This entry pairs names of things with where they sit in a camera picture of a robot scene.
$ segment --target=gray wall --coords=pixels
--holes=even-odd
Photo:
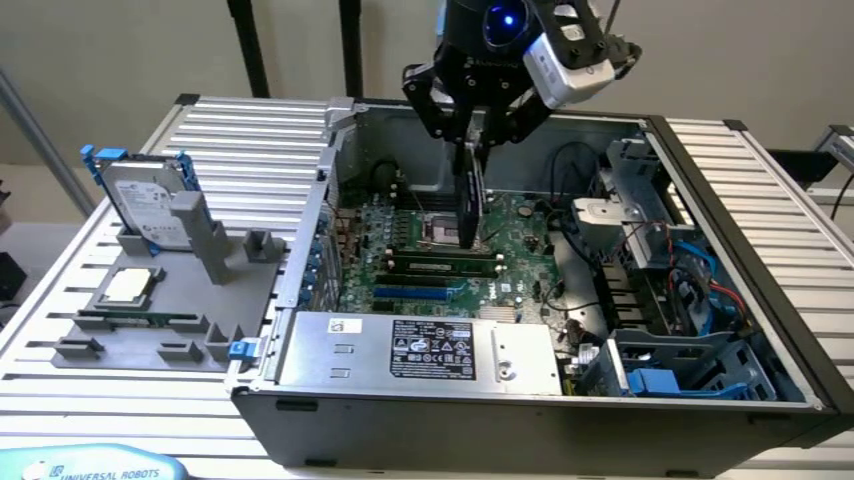
[[[368,96],[402,96],[437,6],[364,0]],[[338,2],[255,9],[274,94],[343,94]],[[823,125],[854,123],[851,18],[845,0],[626,0],[615,31],[645,58],[581,108],[739,118],[766,145],[806,147]],[[75,163],[83,143],[139,147],[180,92],[250,94],[224,0],[0,0],[0,62]],[[0,145],[0,162],[38,162],[3,112]]]

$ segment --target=green circuit board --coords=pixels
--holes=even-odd
[[[471,250],[461,250],[454,246],[457,227],[453,214],[399,210],[378,199],[364,203],[358,209],[359,214],[352,215],[359,221],[351,221],[347,225],[339,311],[375,312],[374,302],[380,300],[384,307],[391,309],[375,313],[475,318],[483,307],[507,307],[503,313],[509,314],[513,310],[517,321],[539,323],[541,295],[559,280],[559,274],[549,249],[546,213],[537,211],[535,202],[537,199],[523,195],[497,194],[487,203],[489,212],[482,218],[478,241]],[[438,226],[441,224],[447,227],[445,238],[442,227]],[[459,266],[465,271],[478,270],[478,274],[457,277],[438,272],[437,276],[446,282],[451,292],[445,300],[374,298],[374,289],[380,285],[378,277],[390,273],[384,260],[390,245],[399,255],[407,252],[471,253],[490,259],[501,258],[501,262],[465,258],[454,260],[455,267]]]

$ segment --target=robotic arm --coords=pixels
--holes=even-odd
[[[525,140],[557,108],[625,77],[639,56],[641,47],[602,32],[587,0],[449,0],[434,61],[406,68],[403,91],[430,135],[455,146],[461,247],[477,237],[490,149]],[[451,111],[433,99],[435,83]],[[486,112],[478,131],[475,108]]]

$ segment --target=white wall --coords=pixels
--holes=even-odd
[[[399,98],[439,2],[363,3],[366,95]],[[255,11],[274,95],[343,94],[338,2]],[[626,0],[615,31],[645,58],[581,107],[739,118],[766,145],[807,147],[823,125],[854,123],[850,18],[843,0]],[[250,94],[224,0],[0,0],[0,62],[72,162],[86,142],[139,147],[180,92]],[[0,162],[38,162],[3,112],[0,145]]]

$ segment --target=black pole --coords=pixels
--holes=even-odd
[[[347,96],[362,98],[362,0],[338,0]]]
[[[238,29],[238,40],[240,40],[240,52],[243,53],[246,74],[250,77],[252,96],[255,98],[270,98],[264,57],[262,55],[262,45],[258,42],[255,17],[252,16],[252,0],[228,0],[228,12]]]

